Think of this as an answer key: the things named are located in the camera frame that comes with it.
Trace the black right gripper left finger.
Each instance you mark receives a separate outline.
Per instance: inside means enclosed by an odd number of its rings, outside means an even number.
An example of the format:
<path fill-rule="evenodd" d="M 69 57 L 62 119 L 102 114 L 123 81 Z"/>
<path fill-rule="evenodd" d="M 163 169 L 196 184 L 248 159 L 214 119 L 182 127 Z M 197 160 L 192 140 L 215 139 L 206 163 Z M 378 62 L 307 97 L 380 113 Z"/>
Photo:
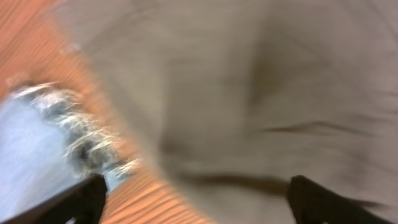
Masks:
<path fill-rule="evenodd" d="M 94 174 L 2 224 L 98 224 L 108 191 L 102 175 Z"/>

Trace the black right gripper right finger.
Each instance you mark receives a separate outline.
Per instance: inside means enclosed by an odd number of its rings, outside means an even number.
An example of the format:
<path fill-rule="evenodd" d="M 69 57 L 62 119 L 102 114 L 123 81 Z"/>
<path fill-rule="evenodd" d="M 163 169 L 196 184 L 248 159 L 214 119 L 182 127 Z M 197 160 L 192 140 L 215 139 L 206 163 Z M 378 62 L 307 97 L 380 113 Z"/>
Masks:
<path fill-rule="evenodd" d="M 392 224 L 302 175 L 291 178 L 287 201 L 296 224 Z"/>

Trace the light blue denim jeans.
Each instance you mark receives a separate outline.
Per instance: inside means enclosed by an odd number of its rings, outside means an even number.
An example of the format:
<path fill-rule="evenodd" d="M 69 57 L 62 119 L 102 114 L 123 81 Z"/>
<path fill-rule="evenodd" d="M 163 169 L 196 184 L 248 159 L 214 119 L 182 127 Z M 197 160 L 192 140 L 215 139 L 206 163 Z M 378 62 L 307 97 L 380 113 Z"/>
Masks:
<path fill-rule="evenodd" d="M 10 219 L 91 174 L 114 190 L 132 176 L 138 158 L 79 107 L 74 91 L 51 83 L 14 89 L 1 103 L 1 220 Z"/>

